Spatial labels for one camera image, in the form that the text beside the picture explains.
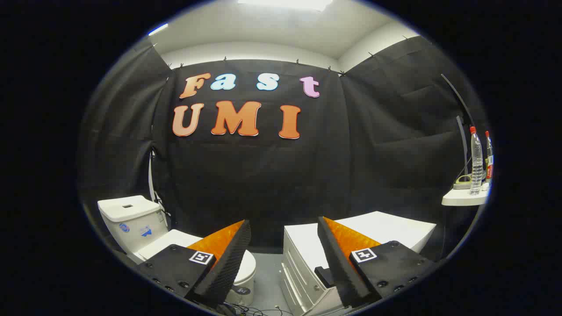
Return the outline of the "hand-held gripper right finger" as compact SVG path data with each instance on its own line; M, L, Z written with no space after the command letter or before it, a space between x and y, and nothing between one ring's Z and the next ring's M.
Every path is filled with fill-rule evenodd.
M434 262L398 241L377 242L320 216L317 235L344 307L360 307L402 291L433 271Z

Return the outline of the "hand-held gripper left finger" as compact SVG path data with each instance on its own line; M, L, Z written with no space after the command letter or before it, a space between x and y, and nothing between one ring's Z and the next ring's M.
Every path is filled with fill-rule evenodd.
M251 240L241 220L188 246L170 243L136 270L163 290L210 309L225 302Z

